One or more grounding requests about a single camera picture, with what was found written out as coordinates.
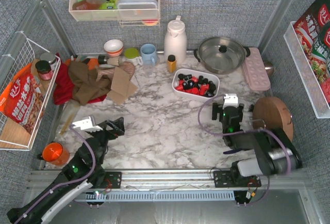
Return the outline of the red capsule number two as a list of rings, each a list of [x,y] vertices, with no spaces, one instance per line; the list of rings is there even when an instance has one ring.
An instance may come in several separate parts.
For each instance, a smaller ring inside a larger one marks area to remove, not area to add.
[[[199,95],[204,96],[209,89],[208,84],[203,84],[200,86]]]

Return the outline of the white plastic storage basket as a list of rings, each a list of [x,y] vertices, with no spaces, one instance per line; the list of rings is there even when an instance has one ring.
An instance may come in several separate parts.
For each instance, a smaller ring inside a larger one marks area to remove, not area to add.
[[[204,96],[197,95],[197,94],[186,93],[186,90],[188,90],[190,88],[194,88],[194,87],[196,87],[200,90],[201,85],[199,85],[198,83],[194,83],[192,80],[189,80],[189,81],[179,80],[177,76],[180,73],[182,73],[182,74],[191,74],[192,76],[197,77],[197,78],[199,78],[199,76],[202,75],[205,78],[208,78],[208,81],[212,81],[216,85],[217,89],[214,91],[214,93],[211,93],[211,92],[207,91]],[[179,81],[184,81],[185,82],[183,91],[177,91],[175,89],[175,87],[178,85]],[[191,69],[186,69],[186,68],[178,69],[175,72],[175,75],[174,75],[173,80],[172,80],[172,89],[174,90],[175,94],[177,94],[181,97],[184,97],[186,99],[194,100],[194,101],[205,102],[205,101],[209,100],[210,98],[216,96],[219,93],[219,88],[220,88],[220,79],[217,76],[215,76],[213,74],[210,74],[210,73],[191,70]]]

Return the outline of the red capsule front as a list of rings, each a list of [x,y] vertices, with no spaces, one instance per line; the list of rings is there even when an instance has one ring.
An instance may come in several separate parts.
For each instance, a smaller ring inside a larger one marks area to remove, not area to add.
[[[194,88],[190,88],[188,90],[186,90],[186,93],[190,93],[190,94],[197,94],[199,95],[199,89],[194,87]]]

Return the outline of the black capsule basket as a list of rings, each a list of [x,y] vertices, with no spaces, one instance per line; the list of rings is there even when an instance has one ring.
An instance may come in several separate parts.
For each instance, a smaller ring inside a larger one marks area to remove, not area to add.
[[[199,85],[207,85],[208,84],[208,78],[205,78],[204,76],[200,75],[198,78],[198,84]]]

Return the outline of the brown cloth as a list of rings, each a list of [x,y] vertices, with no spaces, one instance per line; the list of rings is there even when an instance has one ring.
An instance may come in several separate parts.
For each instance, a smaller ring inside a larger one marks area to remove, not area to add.
[[[110,91],[111,80],[105,78],[97,81],[97,70],[89,70],[88,65],[82,62],[72,61],[68,66],[68,75],[74,85],[73,99],[82,106]]]

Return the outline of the brown cardboard piece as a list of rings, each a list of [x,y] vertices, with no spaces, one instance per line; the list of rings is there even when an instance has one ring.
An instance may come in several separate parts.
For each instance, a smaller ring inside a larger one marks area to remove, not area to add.
[[[134,94],[137,89],[138,87],[130,81],[130,75],[121,68],[116,67],[111,81],[110,91],[107,93],[107,98],[117,105],[121,105]]]

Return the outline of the red coffee capsule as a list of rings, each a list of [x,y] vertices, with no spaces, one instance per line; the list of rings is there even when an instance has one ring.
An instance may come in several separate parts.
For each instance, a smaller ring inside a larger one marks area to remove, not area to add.
[[[184,90],[184,81],[179,81],[178,85],[175,87],[177,91],[183,91]]]

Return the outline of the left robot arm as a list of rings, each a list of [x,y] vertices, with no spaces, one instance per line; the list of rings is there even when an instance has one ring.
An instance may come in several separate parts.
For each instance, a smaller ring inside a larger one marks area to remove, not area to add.
[[[11,223],[48,223],[83,191],[99,188],[108,193],[121,186],[120,172],[102,167],[108,143],[125,134],[124,118],[105,120],[82,144],[53,182],[31,202],[7,212]]]

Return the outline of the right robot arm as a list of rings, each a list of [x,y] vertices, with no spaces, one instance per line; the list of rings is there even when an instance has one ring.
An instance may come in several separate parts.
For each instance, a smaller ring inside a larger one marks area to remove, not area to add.
[[[222,124],[222,138],[230,148],[227,154],[253,150],[254,158],[232,163],[230,173],[234,181],[252,176],[285,174],[300,169],[303,163],[300,155],[284,130],[243,131],[243,104],[237,107],[212,104],[212,120]]]

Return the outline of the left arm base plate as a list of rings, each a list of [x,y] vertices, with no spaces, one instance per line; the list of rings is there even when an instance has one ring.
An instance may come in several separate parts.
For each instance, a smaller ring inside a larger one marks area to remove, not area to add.
[[[120,171],[106,171],[104,175],[96,178],[94,176],[89,180],[92,183],[91,188],[99,189],[119,189],[121,187],[122,173]]]

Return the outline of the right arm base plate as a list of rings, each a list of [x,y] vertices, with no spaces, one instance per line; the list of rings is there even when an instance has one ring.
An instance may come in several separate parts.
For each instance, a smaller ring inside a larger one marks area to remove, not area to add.
[[[213,180],[216,188],[261,187],[257,176],[244,177],[235,171],[214,171]]]

